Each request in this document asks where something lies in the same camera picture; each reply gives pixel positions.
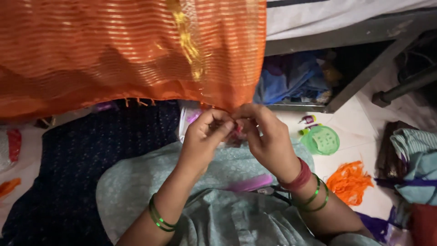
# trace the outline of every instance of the woman's right hand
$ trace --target woman's right hand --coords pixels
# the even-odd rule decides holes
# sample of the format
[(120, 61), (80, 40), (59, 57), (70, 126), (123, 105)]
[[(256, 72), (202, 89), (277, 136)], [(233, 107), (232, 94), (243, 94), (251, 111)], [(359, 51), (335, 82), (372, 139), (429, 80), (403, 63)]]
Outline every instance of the woman's right hand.
[(253, 156), (284, 183), (291, 183), (300, 173), (297, 158), (288, 135), (288, 127), (267, 107), (244, 104), (233, 115), (243, 132), (247, 134)]

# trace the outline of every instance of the woman's left hand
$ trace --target woman's left hand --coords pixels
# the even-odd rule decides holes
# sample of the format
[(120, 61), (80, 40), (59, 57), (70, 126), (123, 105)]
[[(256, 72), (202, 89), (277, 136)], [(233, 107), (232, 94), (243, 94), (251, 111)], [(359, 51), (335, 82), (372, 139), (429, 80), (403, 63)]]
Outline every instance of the woman's left hand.
[[(214, 130), (211, 125), (217, 122), (222, 125)], [(234, 121), (225, 111), (209, 109), (203, 112), (185, 133), (177, 167), (199, 177), (203, 175), (214, 158), (214, 150), (233, 129)]]

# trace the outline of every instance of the white bedsheet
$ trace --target white bedsheet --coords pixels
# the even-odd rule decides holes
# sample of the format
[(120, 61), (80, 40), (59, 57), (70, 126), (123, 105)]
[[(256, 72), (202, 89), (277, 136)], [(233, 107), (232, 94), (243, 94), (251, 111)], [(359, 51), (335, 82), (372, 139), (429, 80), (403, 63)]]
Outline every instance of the white bedsheet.
[(267, 40), (332, 31), (380, 14), (423, 7), (437, 7), (437, 0), (328, 0), (267, 8)]

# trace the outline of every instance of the green basket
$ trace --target green basket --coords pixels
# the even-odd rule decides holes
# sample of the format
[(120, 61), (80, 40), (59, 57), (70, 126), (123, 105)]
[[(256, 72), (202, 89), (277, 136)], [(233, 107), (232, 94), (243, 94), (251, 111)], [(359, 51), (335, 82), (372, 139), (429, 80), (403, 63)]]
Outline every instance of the green basket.
[(300, 140), (313, 155), (332, 155), (340, 147), (337, 133), (330, 127), (316, 126)]

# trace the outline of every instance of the red bangle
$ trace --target red bangle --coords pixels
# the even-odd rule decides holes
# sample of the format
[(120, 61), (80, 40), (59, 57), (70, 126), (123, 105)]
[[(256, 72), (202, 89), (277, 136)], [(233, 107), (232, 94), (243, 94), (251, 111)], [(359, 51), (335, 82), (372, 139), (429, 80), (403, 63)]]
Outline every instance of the red bangle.
[(296, 177), (295, 180), (293, 180), (291, 183), (282, 183), (278, 180), (279, 184), (282, 186), (282, 188), (289, 190), (291, 192), (297, 191), (301, 189), (306, 183), (308, 183), (309, 179), (311, 178), (311, 170), (309, 170), (308, 165), (298, 157), (300, 163), (301, 163), (301, 171)]

